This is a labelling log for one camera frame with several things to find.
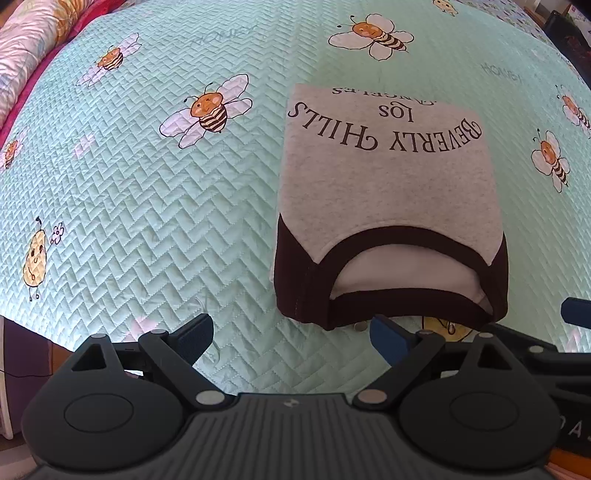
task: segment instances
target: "floral pillow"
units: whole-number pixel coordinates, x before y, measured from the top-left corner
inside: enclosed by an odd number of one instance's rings
[[[0,29],[0,128],[31,74],[93,0],[25,0]]]

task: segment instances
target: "cable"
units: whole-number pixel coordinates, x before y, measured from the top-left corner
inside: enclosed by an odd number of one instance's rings
[[[4,370],[2,370],[0,368],[0,372],[2,372],[4,375],[8,375],[9,377],[13,377],[13,378],[48,378],[48,377],[52,377],[53,374],[49,374],[49,375],[13,375],[13,374],[9,374],[8,372],[5,372]]]

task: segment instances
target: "white trim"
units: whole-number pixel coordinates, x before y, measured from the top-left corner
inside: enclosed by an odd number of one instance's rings
[[[12,439],[12,424],[8,415],[8,395],[4,381],[4,317],[0,315],[0,433]]]

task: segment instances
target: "cartoon bee print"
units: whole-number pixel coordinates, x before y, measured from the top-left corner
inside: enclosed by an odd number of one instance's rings
[[[118,69],[123,63],[124,58],[130,56],[132,53],[137,52],[142,46],[138,43],[138,39],[139,33],[134,33],[124,39],[124,41],[122,41],[116,47],[109,47],[106,55],[101,57],[96,65],[90,67],[88,71],[76,82],[76,85],[84,85],[85,83],[88,86],[94,85],[101,78],[103,78],[107,72]]]
[[[566,158],[560,157],[558,140],[549,130],[546,132],[545,140],[542,140],[540,129],[538,129],[538,136],[534,137],[534,142],[540,142],[540,149],[534,150],[531,154],[531,161],[538,171],[546,176],[551,176],[556,191],[562,192],[562,185],[569,186],[566,176],[570,172],[570,165]]]
[[[28,130],[28,128],[22,130],[14,140],[8,142],[2,151],[0,151],[0,171],[8,170],[12,165],[12,162],[14,162],[14,159],[20,154]]]
[[[438,333],[448,342],[461,342],[472,333],[472,329],[460,323],[449,322],[435,317],[423,317],[421,328]]]
[[[226,80],[215,92],[206,93],[209,83],[203,90],[203,94],[195,98],[191,108],[173,113],[162,125],[160,133],[165,137],[175,137],[183,134],[178,146],[187,148],[198,142],[205,132],[220,133],[229,118],[243,115],[252,107],[250,98],[238,99],[248,86],[248,75],[236,75]]]
[[[433,0],[433,5],[440,8],[442,12],[447,12],[453,17],[457,15],[457,10],[447,0]]]
[[[556,85],[556,89],[558,90],[558,95],[556,97],[564,102],[564,106],[562,107],[564,116],[573,125],[581,127],[585,135],[591,139],[591,125],[589,124],[589,119],[587,118],[587,115],[585,115],[585,112],[579,108],[575,103],[573,96],[566,91],[562,85],[560,87]]]
[[[354,17],[350,16],[352,22],[355,22]],[[369,55],[376,60],[387,60],[394,50],[406,51],[406,44],[414,40],[414,36],[408,32],[395,32],[394,23],[379,14],[368,15],[365,22],[348,26],[352,27],[350,32],[331,36],[329,44],[348,50],[363,50],[369,47]]]

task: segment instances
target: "mint green quilt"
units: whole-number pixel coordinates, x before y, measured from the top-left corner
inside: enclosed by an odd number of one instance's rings
[[[476,111],[509,249],[502,323],[589,349],[559,311],[591,297],[591,93],[553,46],[431,0],[149,0],[92,22],[0,154],[0,314],[73,349],[205,309],[215,339],[196,368],[229,393],[350,393],[381,374],[367,333],[299,325],[275,307],[297,82]]]

